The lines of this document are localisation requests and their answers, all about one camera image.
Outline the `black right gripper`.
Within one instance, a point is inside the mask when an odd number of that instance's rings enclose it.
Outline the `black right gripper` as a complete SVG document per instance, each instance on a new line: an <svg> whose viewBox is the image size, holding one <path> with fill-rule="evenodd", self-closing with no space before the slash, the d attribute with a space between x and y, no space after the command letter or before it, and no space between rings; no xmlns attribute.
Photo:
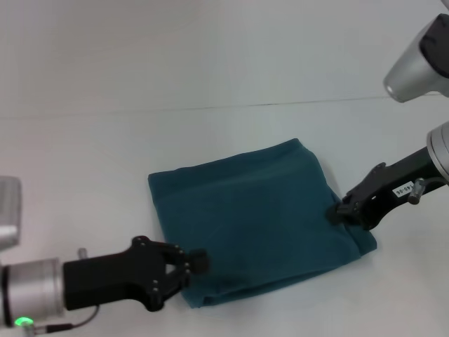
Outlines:
<svg viewBox="0 0 449 337"><path fill-rule="evenodd" d="M326 211L332 225L359 225L365 230L376 227L393 209L408 202L418 179L428 194L443 186L443 177L435 167L427 148L422 148L390 166L384 162Z"/></svg>

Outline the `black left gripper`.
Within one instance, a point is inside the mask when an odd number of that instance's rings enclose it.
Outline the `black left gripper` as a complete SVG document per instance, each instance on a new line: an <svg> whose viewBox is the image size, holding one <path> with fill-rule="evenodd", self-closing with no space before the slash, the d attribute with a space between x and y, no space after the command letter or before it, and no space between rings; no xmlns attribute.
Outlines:
<svg viewBox="0 0 449 337"><path fill-rule="evenodd" d="M65 307L71 311L136 300L156 312L189 286L191 272L202 275L209 267L204 249L186 251L175 244L135 237L120 253L64 263Z"/></svg>

